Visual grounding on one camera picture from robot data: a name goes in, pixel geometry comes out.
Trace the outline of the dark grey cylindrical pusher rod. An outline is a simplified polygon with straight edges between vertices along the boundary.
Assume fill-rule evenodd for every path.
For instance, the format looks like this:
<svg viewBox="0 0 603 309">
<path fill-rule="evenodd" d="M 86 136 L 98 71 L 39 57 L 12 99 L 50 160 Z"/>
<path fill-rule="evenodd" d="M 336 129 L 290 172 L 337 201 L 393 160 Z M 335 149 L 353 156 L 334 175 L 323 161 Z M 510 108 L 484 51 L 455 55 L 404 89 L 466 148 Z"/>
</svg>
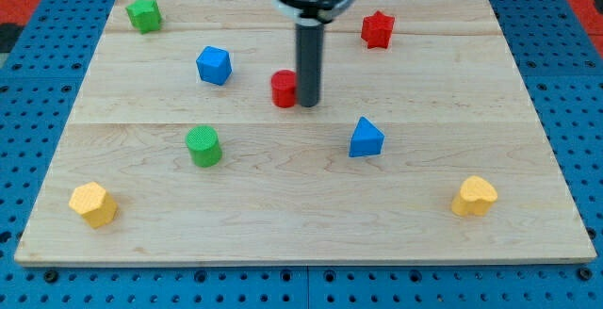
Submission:
<svg viewBox="0 0 603 309">
<path fill-rule="evenodd" d="M 321 94 L 324 24 L 296 23 L 296 96 L 299 105 L 316 106 Z"/>
</svg>

